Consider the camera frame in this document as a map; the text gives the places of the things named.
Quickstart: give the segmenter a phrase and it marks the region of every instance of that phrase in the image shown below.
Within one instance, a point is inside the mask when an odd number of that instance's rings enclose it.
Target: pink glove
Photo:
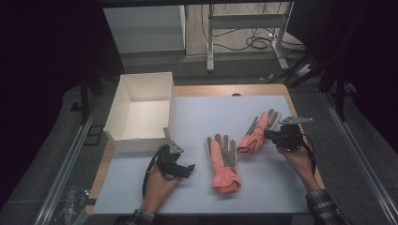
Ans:
[[[254,118],[254,121],[240,144],[237,151],[244,156],[255,154],[264,143],[264,132],[266,129],[275,129],[281,120],[281,114],[273,109],[263,112],[260,116]]]
[[[207,150],[214,170],[213,188],[221,194],[236,192],[240,188],[237,176],[237,150],[235,141],[228,141],[228,136],[216,134],[212,140],[207,137]]]

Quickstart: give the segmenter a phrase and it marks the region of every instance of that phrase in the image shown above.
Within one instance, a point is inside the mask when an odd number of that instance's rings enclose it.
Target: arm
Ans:
[[[164,179],[158,166],[153,165],[146,184],[145,198],[140,209],[136,209],[127,225],[150,225],[161,204],[176,188],[180,178],[172,181]]]
[[[302,146],[296,151],[287,151],[278,145],[276,148],[305,186],[307,205],[315,224],[352,224],[338,209],[330,195],[317,183],[307,151]]]

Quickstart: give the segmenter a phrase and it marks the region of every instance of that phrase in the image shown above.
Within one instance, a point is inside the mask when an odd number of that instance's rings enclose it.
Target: plaid shirt sleeve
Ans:
[[[306,198],[315,224],[352,224],[324,189],[311,192]]]
[[[136,209],[126,225],[151,225],[155,215]]]

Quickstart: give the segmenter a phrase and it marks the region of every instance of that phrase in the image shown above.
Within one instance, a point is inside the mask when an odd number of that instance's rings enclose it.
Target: desk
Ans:
[[[177,86],[176,95],[178,97],[230,97],[235,93],[242,96],[284,96],[287,106],[292,115],[297,115],[292,100],[287,89],[282,84],[247,84],[247,85],[209,85],[209,86]],[[114,153],[114,146],[108,142],[102,161],[99,165],[96,179],[91,188],[89,203],[86,212],[92,214],[94,202],[100,195],[101,187],[104,183],[111,159]],[[316,179],[321,187],[324,187],[321,176],[316,171]]]

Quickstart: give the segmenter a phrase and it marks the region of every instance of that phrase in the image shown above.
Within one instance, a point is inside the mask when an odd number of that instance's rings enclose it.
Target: open cardboard box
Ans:
[[[176,96],[173,74],[124,74],[103,129],[120,152],[152,152],[170,142]]]

